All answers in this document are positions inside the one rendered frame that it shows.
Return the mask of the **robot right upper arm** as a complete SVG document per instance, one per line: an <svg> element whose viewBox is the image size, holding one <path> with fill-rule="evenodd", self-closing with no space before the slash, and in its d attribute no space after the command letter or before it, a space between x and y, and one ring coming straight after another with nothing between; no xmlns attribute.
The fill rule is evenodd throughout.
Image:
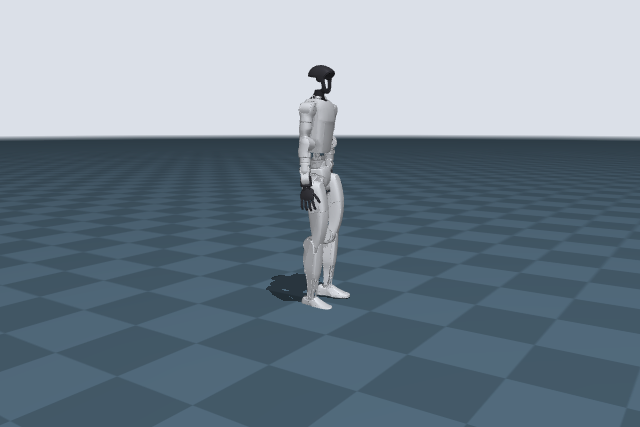
<svg viewBox="0 0 640 427"><path fill-rule="evenodd" d="M315 142L309 137L312 130L313 117L316 114L316 102L303 102L299 106L300 126L299 126L299 144L303 138L309 140L308 151L315 147Z"/></svg>

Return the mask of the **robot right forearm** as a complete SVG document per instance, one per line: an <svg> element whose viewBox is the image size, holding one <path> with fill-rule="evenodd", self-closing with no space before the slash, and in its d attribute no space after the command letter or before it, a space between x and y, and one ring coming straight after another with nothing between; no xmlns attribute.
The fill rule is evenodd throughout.
<svg viewBox="0 0 640 427"><path fill-rule="evenodd" d="M309 167L311 165L311 153L308 152L308 148L309 148L309 140L306 138L303 138L300 141L299 148L298 148L298 157L300 158L299 165L301 165L301 167L299 168L299 172L301 175L302 185L309 184L309 175L311 173L311 168Z"/></svg>

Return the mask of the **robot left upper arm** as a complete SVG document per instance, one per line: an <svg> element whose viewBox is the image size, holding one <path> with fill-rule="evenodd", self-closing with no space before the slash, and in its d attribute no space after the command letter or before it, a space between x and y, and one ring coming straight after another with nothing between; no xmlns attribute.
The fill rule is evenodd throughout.
<svg viewBox="0 0 640 427"><path fill-rule="evenodd" d="M334 108L335 108L335 119L336 119L336 115L337 115L338 109L337 109L337 106L335 104L333 104L333 105L334 105ZM335 128L335 124L334 124L334 128ZM336 145L337 145L337 139L336 139L335 136L333 136L331 148L334 148Z"/></svg>

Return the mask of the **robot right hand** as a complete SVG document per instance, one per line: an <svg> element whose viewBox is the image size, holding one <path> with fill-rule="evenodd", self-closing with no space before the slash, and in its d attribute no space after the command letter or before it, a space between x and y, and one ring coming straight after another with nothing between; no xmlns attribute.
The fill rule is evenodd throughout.
<svg viewBox="0 0 640 427"><path fill-rule="evenodd" d="M303 187L301 194L300 194L300 199L301 199L301 209L303 210L303 200L304 200L304 205L305 205L305 210L308 211L307 208L307 201L308 201L308 206L309 206L309 210L312 211L311 208L311 202L312 202L312 206L314 208L314 210L316 210L316 206L314 203L314 197L316 198L316 200L318 201L318 203L321 203L320 199L317 197L317 195L314 193L314 190L311 188L312 186L312 179L311 176L309 175L309 184L307 185L302 185L301 183L301 177L300 177L300 184L301 187ZM310 202L311 201L311 202Z"/></svg>

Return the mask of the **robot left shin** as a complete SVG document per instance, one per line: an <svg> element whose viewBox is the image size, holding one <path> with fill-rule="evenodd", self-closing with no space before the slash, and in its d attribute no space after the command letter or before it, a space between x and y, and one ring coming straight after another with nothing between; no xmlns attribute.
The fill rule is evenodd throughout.
<svg viewBox="0 0 640 427"><path fill-rule="evenodd" d="M332 279L334 275L334 268L335 268L336 258L337 258L337 250L338 250L338 232L336 233L336 238L332 242L323 243L322 265L323 265L324 288L327 288L327 287L331 288L332 286ZM325 285L327 287L325 287Z"/></svg>

